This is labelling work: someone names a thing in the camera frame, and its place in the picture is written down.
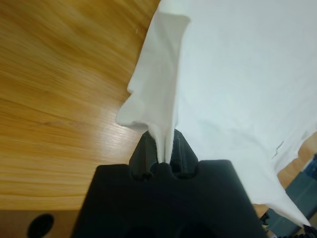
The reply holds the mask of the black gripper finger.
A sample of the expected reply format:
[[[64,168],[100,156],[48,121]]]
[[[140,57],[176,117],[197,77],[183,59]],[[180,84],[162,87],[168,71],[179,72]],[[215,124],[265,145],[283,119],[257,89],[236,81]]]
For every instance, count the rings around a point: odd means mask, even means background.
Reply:
[[[183,134],[175,130],[170,166],[177,178],[192,178],[196,173],[198,158]]]
[[[301,234],[302,238],[314,238],[314,228],[304,225],[304,234]]]
[[[156,142],[147,131],[141,136],[129,160],[133,179],[150,179],[157,163]]]

